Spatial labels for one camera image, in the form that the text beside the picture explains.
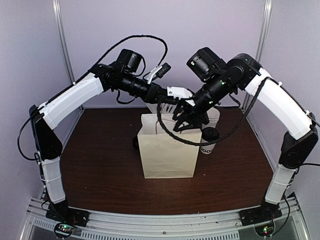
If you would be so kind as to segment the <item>stack of white paper cups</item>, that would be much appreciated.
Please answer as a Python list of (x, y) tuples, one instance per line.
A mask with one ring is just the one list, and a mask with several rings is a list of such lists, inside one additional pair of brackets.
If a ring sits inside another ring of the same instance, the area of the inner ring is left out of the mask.
[(207, 116), (208, 116), (209, 123), (202, 124), (202, 129), (207, 127), (215, 128), (220, 118), (220, 111), (212, 107), (207, 111)]

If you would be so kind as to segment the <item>single black cup lid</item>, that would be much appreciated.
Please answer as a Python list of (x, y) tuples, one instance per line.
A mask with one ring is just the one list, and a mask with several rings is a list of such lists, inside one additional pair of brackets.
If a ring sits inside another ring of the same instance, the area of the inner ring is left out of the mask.
[(220, 137), (219, 132), (214, 127), (205, 127), (201, 130), (201, 139), (206, 142), (212, 142)]

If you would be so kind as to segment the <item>brown paper bag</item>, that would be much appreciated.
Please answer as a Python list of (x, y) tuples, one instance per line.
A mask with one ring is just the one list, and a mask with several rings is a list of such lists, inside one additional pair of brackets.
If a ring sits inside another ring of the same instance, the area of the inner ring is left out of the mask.
[(199, 147), (177, 141), (161, 127), (157, 115), (142, 114), (137, 134), (146, 179), (179, 179), (194, 176)]

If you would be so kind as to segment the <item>stack of black cup lids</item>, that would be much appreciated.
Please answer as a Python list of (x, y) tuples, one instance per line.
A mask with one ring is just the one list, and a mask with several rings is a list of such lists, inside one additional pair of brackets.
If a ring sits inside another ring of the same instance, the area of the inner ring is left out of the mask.
[(132, 146), (135, 150), (139, 149), (139, 141), (137, 136), (132, 138)]

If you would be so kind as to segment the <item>single white paper cup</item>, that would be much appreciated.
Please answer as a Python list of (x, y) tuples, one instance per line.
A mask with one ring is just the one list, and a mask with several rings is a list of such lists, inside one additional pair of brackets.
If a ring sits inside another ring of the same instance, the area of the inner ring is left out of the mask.
[(201, 146), (200, 147), (200, 152), (202, 154), (205, 154), (205, 155), (209, 155), (213, 152), (213, 149), (215, 148), (216, 144), (213, 143), (213, 144), (210, 144), (210, 145), (205, 145), (205, 146)]

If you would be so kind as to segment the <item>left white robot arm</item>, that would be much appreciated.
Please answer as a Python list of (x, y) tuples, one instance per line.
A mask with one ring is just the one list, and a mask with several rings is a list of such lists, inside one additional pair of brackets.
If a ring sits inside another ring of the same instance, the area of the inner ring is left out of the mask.
[(78, 107), (109, 90), (124, 91), (150, 104), (166, 97), (168, 91), (153, 80), (162, 78), (170, 70), (170, 65), (161, 61), (146, 77), (140, 78), (135, 72), (142, 60), (140, 54), (123, 49), (114, 62), (95, 63), (80, 80), (41, 105), (33, 105), (29, 109), (36, 156), (40, 160), (48, 198), (55, 204), (51, 211), (61, 222), (69, 221), (72, 211), (63, 204), (66, 202), (60, 168), (63, 144), (55, 128)]

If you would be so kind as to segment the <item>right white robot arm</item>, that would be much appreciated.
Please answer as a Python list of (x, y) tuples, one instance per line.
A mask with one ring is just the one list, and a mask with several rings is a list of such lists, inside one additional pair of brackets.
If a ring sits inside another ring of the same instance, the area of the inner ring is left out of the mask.
[(208, 124), (207, 112), (226, 95), (245, 91), (253, 97), (250, 107), (260, 101), (287, 128), (283, 137), (281, 154), (263, 205), (256, 210), (259, 220), (268, 220), (275, 212), (294, 172), (305, 162), (318, 142), (316, 120), (282, 86), (274, 80), (262, 65), (246, 53), (239, 53), (225, 62), (210, 48), (199, 49), (187, 66), (203, 82), (192, 93), (183, 87), (167, 87), (170, 97), (179, 99), (180, 115), (175, 115), (175, 132), (200, 128)]

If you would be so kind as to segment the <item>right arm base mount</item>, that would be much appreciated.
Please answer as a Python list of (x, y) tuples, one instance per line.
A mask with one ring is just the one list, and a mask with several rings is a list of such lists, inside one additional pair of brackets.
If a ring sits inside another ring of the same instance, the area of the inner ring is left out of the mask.
[(282, 216), (280, 209), (275, 211), (261, 206), (241, 210), (239, 217), (243, 227), (254, 226), (255, 233), (259, 237), (267, 238), (275, 232), (275, 219)]

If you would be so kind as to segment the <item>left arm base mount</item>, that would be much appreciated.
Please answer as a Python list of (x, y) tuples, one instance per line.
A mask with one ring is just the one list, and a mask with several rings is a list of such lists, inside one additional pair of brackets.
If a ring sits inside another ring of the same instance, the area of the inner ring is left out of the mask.
[(74, 234), (79, 227), (86, 227), (90, 213), (86, 210), (69, 208), (65, 216), (59, 215), (54, 209), (47, 210), (45, 217), (56, 221), (53, 233), (60, 239), (66, 239)]

